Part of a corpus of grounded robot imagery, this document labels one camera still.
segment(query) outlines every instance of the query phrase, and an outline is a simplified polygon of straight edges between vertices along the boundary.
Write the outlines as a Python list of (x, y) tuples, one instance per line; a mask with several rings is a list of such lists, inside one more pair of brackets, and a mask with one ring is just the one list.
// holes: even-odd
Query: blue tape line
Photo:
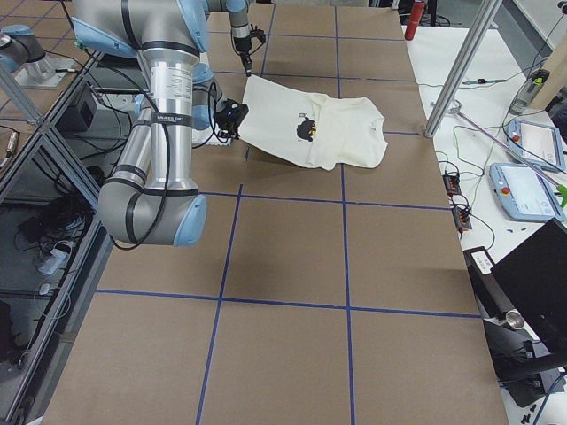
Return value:
[(295, 201), (295, 202), (319, 202), (326, 204), (341, 204), (341, 201), (333, 201), (331, 199), (311, 199), (306, 197), (270, 197), (267, 195), (246, 195), (243, 194), (242, 197), (247, 197), (250, 199), (269, 199), (274, 201)]
[(242, 303), (242, 304), (260, 304), (260, 305), (285, 305), (288, 307), (303, 307), (303, 308), (322, 308), (328, 310), (346, 310), (344, 305), (333, 304), (310, 304), (310, 303), (297, 303), (293, 301), (272, 301), (269, 299), (249, 299), (249, 298), (235, 298), (224, 297), (222, 301), (227, 303)]
[(340, 91), (340, 58), (338, 55), (338, 17), (337, 17), (337, 6), (334, 7), (335, 12), (335, 51), (337, 53), (336, 60), (337, 60), (337, 97), (340, 99), (341, 91)]
[(234, 73), (236, 75), (245, 75), (246, 74), (244, 71), (217, 71), (217, 70), (214, 70), (214, 73)]
[(308, 197), (271, 197), (268, 195), (247, 195), (245, 193), (221, 193), (221, 192), (201, 192), (203, 195), (212, 195), (216, 197), (241, 197), (248, 199), (267, 199), (270, 201), (292, 201), (292, 202), (314, 202), (323, 204), (346, 204), (346, 205), (363, 205), (363, 206), (383, 206), (387, 208), (409, 208), (417, 210), (433, 210), (433, 211), (451, 211), (448, 206), (431, 206), (431, 205), (404, 205), (404, 204), (387, 204), (384, 202), (364, 202), (364, 201), (347, 201), (347, 200), (333, 200), (333, 199), (317, 199)]
[[(335, 18), (337, 17), (337, 8), (335, 7)], [(345, 294), (346, 294), (346, 339), (348, 346), (348, 382), (350, 388), (351, 402), (351, 425), (356, 424), (356, 411), (354, 400), (354, 367), (353, 367), (353, 327), (351, 318), (351, 289), (348, 265), (348, 229), (346, 227), (346, 179), (345, 167), (340, 165), (340, 181), (343, 199), (343, 244), (345, 252)]]
[(229, 248), (227, 249), (227, 257), (224, 261), (224, 270), (222, 271), (222, 282), (221, 282), (221, 290), (219, 292), (219, 300), (216, 305), (216, 312), (214, 314), (214, 324), (213, 324), (213, 332), (211, 334), (211, 343), (209, 344), (209, 352), (206, 356), (206, 366), (205, 366), (205, 374), (203, 376), (203, 384), (201, 386), (201, 395), (198, 401), (198, 410), (197, 410), (197, 418), (195, 419), (195, 425), (199, 425), (201, 423), (201, 416), (203, 414), (203, 404), (205, 403), (205, 394), (206, 394), (206, 384), (209, 378), (209, 372), (211, 370), (211, 362), (213, 360), (213, 350), (214, 350), (214, 342), (216, 339), (217, 328), (219, 326), (219, 318), (221, 317), (221, 305), (222, 305), (222, 294), (224, 293), (224, 287), (227, 281), (227, 275), (229, 273), (229, 263), (230, 263), (230, 254), (232, 252), (232, 244), (234, 242), (234, 234), (237, 228), (237, 220), (238, 220), (238, 209), (240, 208), (240, 199), (242, 195), (242, 188), (243, 185), (240, 185), (238, 188), (238, 197), (237, 197), (237, 205), (234, 210), (234, 217), (232, 219), (232, 229), (230, 230), (230, 239), (229, 239)]
[(14, 12), (16, 9), (18, 9), (21, 5), (23, 5), (23, 3), (26, 0), (20, 0), (18, 4), (16, 4), (8, 13), (6, 13), (5, 15), (2, 16), (2, 18), (0, 20), (4, 20), (4, 18), (8, 18), (9, 16), (12, 15), (12, 12)]
[(330, 78), (332, 80), (336, 79), (337, 77), (332, 77), (329, 75), (302, 75), (300, 73), (291, 74), (291, 73), (264, 73), (263, 75), (269, 77), (299, 77), (299, 78)]
[(293, 301), (276, 301), (269, 299), (251, 299), (251, 298), (237, 298), (237, 297), (211, 297), (207, 295), (177, 294), (171, 292), (150, 292), (144, 290), (97, 289), (95, 292), (100, 294), (115, 294), (115, 295), (140, 296), (140, 297), (185, 298), (185, 299), (196, 299), (196, 300), (216, 301), (216, 302), (222, 301), (228, 303), (283, 305), (290, 307), (322, 308), (328, 310), (345, 310), (345, 311), (351, 310), (355, 312), (365, 312), (365, 313), (389, 313), (389, 314), (405, 314), (405, 315), (418, 315), (418, 316), (455, 317), (459, 319), (481, 319), (481, 316), (479, 314), (427, 312), (422, 310), (403, 310), (403, 309), (395, 309), (395, 308), (364, 307), (359, 305), (351, 305), (350, 307), (347, 307), (346, 305), (300, 303)]
[(222, 192), (200, 192), (202, 195), (210, 195), (213, 197), (238, 197), (237, 193), (222, 193)]
[[(6, 106), (8, 102), (10, 102), (10, 100), (6, 100), (2, 108), (4, 108), (4, 106)], [(21, 122), (27, 124), (27, 121), (23, 120), (22, 118), (0, 118), (0, 121)]]
[(416, 131), (383, 131), (385, 135), (421, 135)]
[(111, 289), (97, 289), (98, 294), (116, 294), (116, 295), (134, 295), (139, 297), (157, 297), (157, 298), (188, 298), (200, 299), (205, 301), (218, 301), (218, 297), (209, 297), (206, 295), (191, 295), (191, 294), (176, 294), (172, 292), (146, 292), (143, 290), (111, 290)]
[(471, 313), (443, 313), (443, 312), (426, 312), (420, 310), (400, 310), (395, 308), (374, 308), (351, 306), (350, 310), (354, 312), (370, 312), (370, 313), (390, 313), (390, 314), (406, 314), (414, 316), (434, 316), (434, 317), (455, 317), (458, 319), (482, 319), (480, 314)]
[(451, 211), (451, 208), (448, 206), (402, 205), (402, 204), (384, 204), (378, 202), (356, 202), (356, 201), (346, 201), (346, 204), (366, 205), (366, 206), (386, 206), (390, 208), (409, 208), (415, 210)]
[[(0, 112), (6, 107), (7, 104), (10, 103), (10, 99), (6, 100), (4, 102), (4, 104), (0, 107)], [(16, 120), (16, 119), (9, 119), (9, 118), (2, 118), (2, 121), (10, 121), (10, 120)]]
[(341, 40), (370, 40), (372, 42), (405, 42), (403, 38), (339, 37)]
[(300, 35), (300, 34), (276, 34), (273, 33), (277, 37), (291, 37), (291, 38), (324, 38), (327, 40), (333, 40), (335, 38), (334, 35)]
[(291, 37), (291, 38), (326, 38), (326, 39), (334, 39), (338, 38), (339, 40), (371, 40), (373, 42), (403, 42), (403, 39), (398, 38), (380, 38), (380, 37), (341, 37), (340, 35), (294, 35), (294, 34), (276, 34), (273, 33), (277, 37)]
[(264, 75), (264, 71), (266, 70), (266, 60), (268, 59), (268, 47), (269, 47), (269, 41), (272, 35), (272, 26), (274, 25), (274, 17), (276, 16), (276, 7), (277, 4), (274, 4), (274, 8), (272, 9), (272, 18), (269, 21), (269, 27), (268, 27), (268, 37), (266, 40), (266, 48), (264, 49), (264, 61), (262, 62), (262, 69), (260, 71), (260, 77)]
[(45, 18), (45, 17), (47, 16), (47, 14), (50, 13), (53, 9), (55, 9), (57, 6), (59, 6), (59, 2), (55, 2), (55, 3), (52, 5), (52, 7), (51, 7), (46, 13), (44, 13), (43, 16), (40, 17), (39, 20), (37, 20), (37, 22), (31, 27), (31, 29), (34, 29), (34, 27), (35, 27), (37, 24), (39, 24), (39, 23), (43, 20), (43, 18)]
[[(36, 18), (34, 16), (26, 16), (26, 15), (10, 15), (10, 18), (25, 18), (25, 19), (30, 19), (30, 18)], [(57, 16), (43, 16), (42, 19), (62, 19), (62, 20), (67, 20), (67, 18), (60, 18)]]
[(366, 78), (365, 80), (368, 80), (368, 81), (413, 82), (413, 83), (416, 83), (416, 80), (398, 80), (398, 79), (395, 79), (395, 78)]

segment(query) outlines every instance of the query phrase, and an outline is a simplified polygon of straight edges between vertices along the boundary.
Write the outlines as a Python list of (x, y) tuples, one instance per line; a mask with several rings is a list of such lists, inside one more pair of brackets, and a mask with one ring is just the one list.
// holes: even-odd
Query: white sticker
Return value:
[(484, 251), (473, 252), (472, 259), (477, 263), (478, 268), (482, 274), (490, 274), (493, 268), (492, 261), (486, 256)]
[(171, 67), (151, 69), (151, 91), (156, 99), (190, 102), (193, 77), (188, 71)]

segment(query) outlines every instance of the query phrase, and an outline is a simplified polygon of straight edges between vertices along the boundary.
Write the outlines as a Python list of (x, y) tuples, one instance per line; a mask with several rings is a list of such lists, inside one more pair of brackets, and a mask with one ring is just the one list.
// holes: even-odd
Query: cardboard sheet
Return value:
[[(251, 14), (255, 72), (368, 96), (390, 156), (327, 173), (239, 142), (195, 151), (203, 240), (113, 252), (44, 423), (506, 424), (395, 12)], [(242, 96), (226, 15), (210, 24)]]

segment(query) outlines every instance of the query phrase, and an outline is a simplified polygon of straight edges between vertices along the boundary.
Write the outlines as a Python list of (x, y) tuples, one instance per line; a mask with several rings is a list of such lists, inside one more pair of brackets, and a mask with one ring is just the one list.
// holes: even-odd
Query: small black device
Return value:
[(222, 110), (214, 114), (214, 121), (221, 129), (219, 137), (238, 139), (238, 127), (248, 113), (248, 106), (232, 99), (225, 100), (223, 106)]
[(8, 360), (10, 326), (10, 305), (0, 301), (0, 362)]
[(67, 106), (55, 128), (61, 133), (87, 131), (95, 118), (96, 111), (97, 102), (90, 93), (89, 86), (85, 84), (69, 106)]

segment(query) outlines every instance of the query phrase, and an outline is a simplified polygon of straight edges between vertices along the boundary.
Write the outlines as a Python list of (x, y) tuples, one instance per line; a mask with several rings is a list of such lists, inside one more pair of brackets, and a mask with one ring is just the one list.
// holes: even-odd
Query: white table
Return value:
[[(454, 63), (454, 59), (461, 48), (462, 42), (467, 34), (467, 29), (419, 27), (416, 38), (408, 43), (409, 56), (411, 58), (416, 81), (420, 84), (430, 86), (442, 85)], [(520, 68), (512, 57), (508, 47), (502, 40), (497, 30), (491, 29), (487, 32), (484, 41), (478, 49), (472, 63), (470, 64), (465, 81), (474, 81), (479, 78), (486, 80), (508, 79), (512, 75), (520, 73)], [(462, 103), (462, 112), (476, 121), (478, 124), (489, 128), (499, 126), (506, 116), (509, 104), (524, 83), (524, 75), (521, 73), (516, 77), (488, 87), (478, 85), (461, 86), (456, 93), (456, 99)], [(427, 116), (431, 113), (431, 102), (435, 102), (441, 91), (441, 87), (420, 86), (420, 95), (423, 108)], [(466, 87), (477, 87), (477, 89), (465, 89)], [(539, 112), (525, 117), (527, 120), (551, 123), (545, 112)], [(437, 151), (445, 152), (448, 160), (455, 163), (461, 172), (478, 173), (474, 166), (466, 164), (457, 158), (457, 148), (454, 143), (453, 131), (455, 126), (469, 127), (466, 122), (454, 115), (447, 115), (433, 142)], [(490, 130), (493, 135), (498, 134), (503, 141), (504, 134), (498, 128)], [(490, 165), (494, 162), (511, 162), (505, 151), (486, 136), (479, 132), (457, 128), (458, 146), (461, 158), (479, 166), (485, 163)], [(445, 160), (445, 156), (438, 154), (439, 160)], [(443, 171), (445, 164), (440, 164)], [(480, 219), (486, 221), (495, 233), (495, 242), (490, 254), (494, 261), (498, 262), (506, 254), (514, 250), (523, 240), (542, 226), (541, 223), (524, 223), (509, 220), (503, 210), (497, 204), (488, 182), (487, 168), (485, 176), (481, 179), (472, 174), (462, 175), (461, 187), (463, 194), (473, 202), (475, 186), (478, 184), (476, 201), (473, 203), (472, 212)], [(556, 180), (567, 184), (567, 176), (564, 174), (551, 174)], [(478, 220), (472, 218), (473, 229), (464, 232), (461, 245), (464, 250), (476, 246), (489, 246), (492, 241), (490, 230)], [(518, 407), (506, 390), (502, 390), (502, 397), (506, 406), (510, 424), (519, 423), (525, 414), (529, 412), (526, 408)], [(553, 394), (540, 417), (539, 425), (546, 423), (564, 423), (567, 418), (567, 392)]]

